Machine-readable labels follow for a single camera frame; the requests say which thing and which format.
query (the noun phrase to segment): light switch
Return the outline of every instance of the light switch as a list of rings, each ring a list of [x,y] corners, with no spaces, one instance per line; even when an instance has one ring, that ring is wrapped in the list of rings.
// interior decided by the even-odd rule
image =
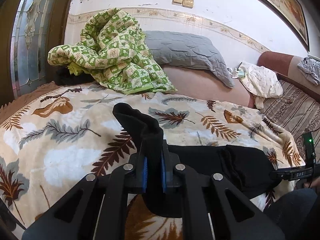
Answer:
[[[193,8],[193,0],[183,0],[182,6],[187,8]]]
[[[183,0],[172,0],[172,2],[182,4]]]

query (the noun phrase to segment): wallpaper border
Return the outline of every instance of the wallpaper border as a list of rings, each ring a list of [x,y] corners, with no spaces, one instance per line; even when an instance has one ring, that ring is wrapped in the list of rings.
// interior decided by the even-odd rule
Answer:
[[[261,43],[250,38],[249,36],[227,26],[222,23],[212,21],[210,19],[199,17],[193,14],[179,12],[174,10],[166,10],[159,8],[141,8],[141,7],[125,7],[122,8],[126,12],[130,13],[136,18],[152,18],[152,19],[162,19],[179,22],[185,25],[191,25],[193,27],[208,29],[213,32],[220,33],[236,41],[239,41],[250,48],[256,50],[257,52],[263,53],[265,51],[270,51],[267,47],[263,46]],[[68,15],[67,23],[77,24],[82,22],[87,22],[93,15],[103,10],[97,10],[92,12],[87,12],[79,15]]]

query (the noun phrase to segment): gray pillow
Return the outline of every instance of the gray pillow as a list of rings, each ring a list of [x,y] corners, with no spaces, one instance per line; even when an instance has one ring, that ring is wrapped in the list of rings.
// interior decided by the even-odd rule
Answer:
[[[235,86],[226,63],[211,41],[190,33],[145,31],[145,42],[159,65],[208,69],[227,87]]]

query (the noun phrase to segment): silver screw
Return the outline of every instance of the silver screw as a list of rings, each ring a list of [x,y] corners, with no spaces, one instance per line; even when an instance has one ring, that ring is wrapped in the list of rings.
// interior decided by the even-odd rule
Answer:
[[[90,174],[88,174],[87,176],[85,176],[85,179],[86,179],[87,181],[93,181],[93,180],[96,179],[96,175],[90,173]]]
[[[222,179],[223,179],[223,176],[222,176],[222,174],[220,174],[220,173],[215,173],[215,174],[213,175],[213,178],[214,178],[215,180],[222,180]]]
[[[133,165],[130,164],[130,163],[127,163],[123,166],[123,168],[126,170],[126,171],[131,171],[133,169]]]
[[[176,165],[176,169],[177,169],[178,171],[183,171],[185,168],[186,168],[186,167],[185,167],[183,164],[181,164],[181,163],[179,163],[179,164]]]

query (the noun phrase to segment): green quilt trim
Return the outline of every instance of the green quilt trim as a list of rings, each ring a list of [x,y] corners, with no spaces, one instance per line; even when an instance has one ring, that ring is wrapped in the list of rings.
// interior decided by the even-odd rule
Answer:
[[[51,49],[48,63],[68,65],[70,74],[91,74],[100,85],[124,94],[176,91],[150,54],[139,23],[122,9],[97,13],[80,38],[76,45]]]

